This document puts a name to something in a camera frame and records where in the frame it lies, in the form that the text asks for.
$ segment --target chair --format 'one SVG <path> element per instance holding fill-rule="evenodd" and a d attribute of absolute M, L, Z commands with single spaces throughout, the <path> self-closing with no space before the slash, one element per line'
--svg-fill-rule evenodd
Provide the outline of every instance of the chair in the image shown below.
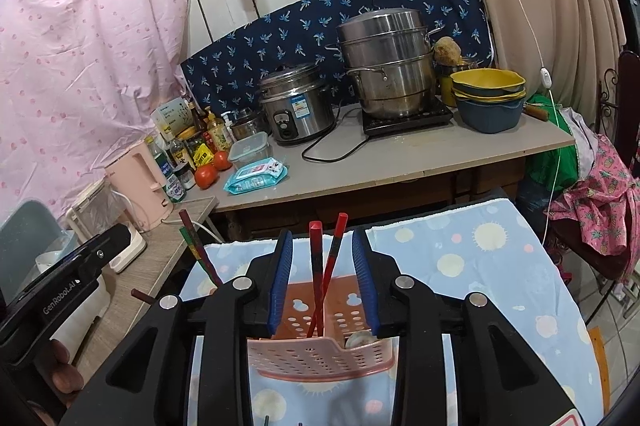
<path fill-rule="evenodd" d="M 615 102 L 610 102 L 609 87 L 606 78 L 611 76 L 613 85 L 616 86 Z M 604 131 L 603 118 L 611 118 L 615 115 L 613 145 L 616 148 L 624 164 L 629 167 L 632 159 L 638 150 L 638 128 L 640 126 L 640 110 L 638 110 L 638 99 L 640 99 L 640 58 L 633 52 L 624 51 L 618 59 L 618 73 L 608 70 L 605 73 L 605 81 L 598 85 L 598 98 L 600 104 L 596 117 L 596 128 Z M 631 214 L 627 210 L 625 215 L 626 228 L 631 229 Z M 549 222 L 551 230 L 556 236 L 573 252 L 580 256 L 587 264 L 593 267 L 604 278 L 611 280 L 610 287 L 605 292 L 602 300 L 587 319 L 588 325 L 593 317 L 604 305 L 607 297 L 613 291 L 616 282 L 625 271 L 629 261 L 630 251 L 625 249 L 617 256 L 603 256 L 591 246 L 582 242 L 580 225 L 577 221 L 569 218 L 561 220 L 551 220 Z M 625 318 L 630 316 L 640 306 L 640 273 L 634 272 L 631 277 L 634 285 L 638 286 L 638 295 L 634 295 L 634 287 L 625 290 L 625 294 L 632 301 L 625 313 Z"/>

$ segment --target pink plastic basket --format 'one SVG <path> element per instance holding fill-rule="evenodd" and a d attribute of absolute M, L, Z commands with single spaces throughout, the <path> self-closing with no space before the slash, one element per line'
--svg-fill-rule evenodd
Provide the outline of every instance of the pink plastic basket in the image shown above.
<path fill-rule="evenodd" d="M 325 382 L 368 376 L 394 364 L 391 340 L 344 348 L 347 338 L 369 329 L 354 275 L 333 278 L 324 298 L 324 336 L 306 337 L 313 316 L 313 284 L 291 283 L 282 322 L 272 340 L 249 340 L 249 362 L 262 376 Z"/>

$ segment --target blue wet wipes pack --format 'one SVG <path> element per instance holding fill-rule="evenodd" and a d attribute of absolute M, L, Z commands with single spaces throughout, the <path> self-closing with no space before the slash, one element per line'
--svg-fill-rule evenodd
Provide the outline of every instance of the blue wet wipes pack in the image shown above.
<path fill-rule="evenodd" d="M 287 167 L 273 157 L 242 166 L 225 183 L 224 190 L 232 195 L 275 186 L 287 176 Z"/>

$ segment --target blue tablecloth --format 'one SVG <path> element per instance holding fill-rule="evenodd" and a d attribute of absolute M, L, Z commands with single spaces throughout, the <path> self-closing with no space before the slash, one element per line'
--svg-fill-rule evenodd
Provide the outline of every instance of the blue tablecloth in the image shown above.
<path fill-rule="evenodd" d="M 578 307 L 526 220 L 507 199 L 491 200 L 367 231 L 374 250 L 396 259 L 437 293 L 464 298 L 487 294 L 548 366 L 582 414 L 586 426 L 603 416 L 598 365 Z M 324 238 L 325 254 L 331 237 Z M 255 256 L 273 252 L 274 240 L 207 246 L 223 281 L 243 275 Z M 345 234 L 337 276 L 353 274 L 351 233 Z M 311 280 L 308 239 L 294 241 L 290 281 Z M 212 284 L 199 265 L 180 296 L 209 293 Z M 449 425 L 457 424 L 453 360 L 446 355 Z M 188 424 L 196 424 L 200 353 L 196 352 Z M 296 383 L 268 379 L 251 369 L 255 424 L 290 426 L 386 426 L 390 423 L 396 371 L 341 382 Z"/>

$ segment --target silver bolt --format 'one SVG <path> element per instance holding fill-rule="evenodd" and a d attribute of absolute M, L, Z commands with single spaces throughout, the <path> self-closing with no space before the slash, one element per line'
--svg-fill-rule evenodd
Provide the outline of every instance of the silver bolt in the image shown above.
<path fill-rule="evenodd" d="M 410 276 L 398 276 L 396 278 L 396 285 L 401 289 L 410 289 L 414 286 L 414 279 Z"/>
<path fill-rule="evenodd" d="M 254 282 L 251 281 L 251 278 L 247 278 L 246 276 L 241 276 L 240 278 L 236 278 L 234 280 L 233 286 L 234 286 L 234 289 L 243 291 L 251 287 L 253 283 Z"/>
<path fill-rule="evenodd" d="M 481 292 L 474 292 L 471 296 L 469 296 L 469 301 L 476 307 L 484 307 L 488 302 L 486 296 Z"/>
<path fill-rule="evenodd" d="M 174 296 L 173 294 L 162 296 L 160 300 L 160 306 L 166 310 L 173 309 L 177 304 L 178 304 L 178 297 Z"/>

